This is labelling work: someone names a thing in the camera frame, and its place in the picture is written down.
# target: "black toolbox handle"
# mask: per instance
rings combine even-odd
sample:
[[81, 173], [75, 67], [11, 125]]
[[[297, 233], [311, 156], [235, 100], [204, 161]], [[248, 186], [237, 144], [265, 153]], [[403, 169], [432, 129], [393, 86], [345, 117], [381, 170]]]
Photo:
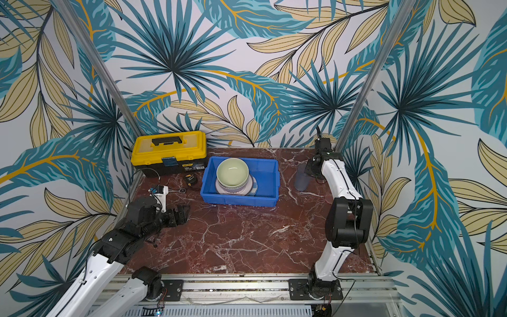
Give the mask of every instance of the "black toolbox handle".
[[152, 143], [157, 146], [160, 143], [163, 144], [170, 144], [170, 143], [183, 143], [182, 139], [179, 136], [170, 136], [170, 137], [161, 137], [161, 138], [154, 138], [152, 139]]

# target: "blue tray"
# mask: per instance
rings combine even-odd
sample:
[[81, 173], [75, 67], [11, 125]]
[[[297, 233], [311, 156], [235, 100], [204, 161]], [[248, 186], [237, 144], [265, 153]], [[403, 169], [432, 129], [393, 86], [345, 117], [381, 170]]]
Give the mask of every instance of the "blue tray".
[[257, 180], [257, 193], [255, 196], [221, 195], [216, 192], [216, 169], [218, 165], [229, 157], [211, 156], [208, 167], [204, 170], [202, 178], [201, 196], [207, 203], [221, 205], [243, 205], [258, 207], [274, 207], [278, 201], [278, 188], [280, 187], [280, 172], [278, 161], [268, 159], [242, 158], [248, 165], [250, 174]]

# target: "green bowl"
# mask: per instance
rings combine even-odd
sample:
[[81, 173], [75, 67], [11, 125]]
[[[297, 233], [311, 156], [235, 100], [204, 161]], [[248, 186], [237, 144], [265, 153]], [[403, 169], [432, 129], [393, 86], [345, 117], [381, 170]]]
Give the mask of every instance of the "green bowl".
[[222, 161], [216, 169], [216, 179], [227, 189], [238, 189], [248, 181], [248, 165], [238, 158], [232, 157]]

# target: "black mounting plate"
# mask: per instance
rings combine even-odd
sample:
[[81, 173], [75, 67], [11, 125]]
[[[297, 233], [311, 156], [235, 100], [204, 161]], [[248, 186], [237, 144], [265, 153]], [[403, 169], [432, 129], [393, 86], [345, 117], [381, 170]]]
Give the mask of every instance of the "black mounting plate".
[[[294, 278], [288, 280], [288, 289], [291, 295], [291, 300], [315, 300], [328, 294], [312, 294], [308, 290], [308, 279], [306, 278]], [[340, 286], [340, 281], [336, 281], [336, 288], [331, 292], [331, 300], [342, 300], [343, 293]]]
[[164, 288], [167, 289], [167, 294], [163, 301], [166, 302], [179, 302], [182, 296], [183, 280], [182, 279], [163, 279]]

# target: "red marble tabletop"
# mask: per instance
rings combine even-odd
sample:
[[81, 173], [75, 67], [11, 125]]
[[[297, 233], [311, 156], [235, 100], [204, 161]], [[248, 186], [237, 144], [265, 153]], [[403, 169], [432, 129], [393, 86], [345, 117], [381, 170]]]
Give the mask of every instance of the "red marble tabletop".
[[[203, 202], [199, 182], [185, 194], [169, 193], [167, 207], [190, 205], [185, 225], [162, 230], [157, 248], [148, 243], [121, 271], [130, 274], [147, 266], [161, 273], [307, 273], [326, 244], [324, 222], [331, 205], [327, 184], [311, 181], [306, 192], [293, 186], [299, 163], [310, 149], [208, 149], [209, 156], [276, 159], [280, 170], [280, 199], [276, 207], [211, 205]], [[137, 197], [148, 196], [157, 179], [146, 178]], [[162, 177], [171, 189], [187, 187], [181, 174]], [[364, 245], [359, 256], [347, 257], [340, 272], [373, 272]]]

